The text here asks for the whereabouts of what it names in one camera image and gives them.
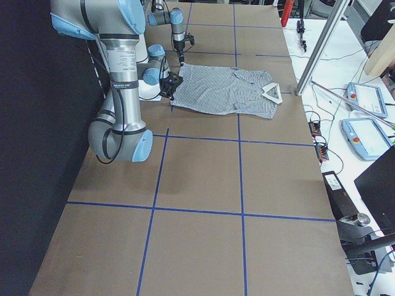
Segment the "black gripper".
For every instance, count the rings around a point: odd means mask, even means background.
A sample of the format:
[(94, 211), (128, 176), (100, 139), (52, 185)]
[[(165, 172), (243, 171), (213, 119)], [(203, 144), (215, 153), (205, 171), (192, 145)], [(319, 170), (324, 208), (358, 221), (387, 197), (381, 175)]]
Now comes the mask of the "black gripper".
[(184, 40), (181, 40), (181, 41), (173, 40), (173, 47), (174, 47), (174, 50), (177, 52), (179, 63), (181, 64), (181, 66), (184, 66), (185, 56), (183, 55), (183, 53), (185, 50), (185, 41)]
[(161, 97), (169, 98), (171, 101), (175, 100), (175, 94), (182, 87), (183, 77), (176, 73), (169, 72), (166, 78), (161, 78), (160, 93)]

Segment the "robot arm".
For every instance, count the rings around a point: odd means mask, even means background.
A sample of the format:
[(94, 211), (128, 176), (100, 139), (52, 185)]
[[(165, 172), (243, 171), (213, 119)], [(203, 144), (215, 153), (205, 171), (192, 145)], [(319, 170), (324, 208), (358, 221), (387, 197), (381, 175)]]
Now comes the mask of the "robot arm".
[(194, 38), (183, 28), (183, 11), (153, 1), (145, 14), (141, 1), (51, 1), (51, 20), (61, 35), (95, 41), (109, 75), (110, 91), (88, 131), (90, 148), (103, 164), (143, 162), (153, 135), (141, 118), (140, 101), (172, 98), (182, 77), (170, 71), (160, 44), (147, 47), (146, 24), (171, 26), (180, 63)]
[(182, 66), (185, 62), (186, 32), (184, 30), (183, 11), (176, 7), (170, 10), (165, 1), (152, 1), (151, 11), (148, 13), (148, 22), (151, 26), (170, 25), (172, 32), (172, 46), (177, 53)]

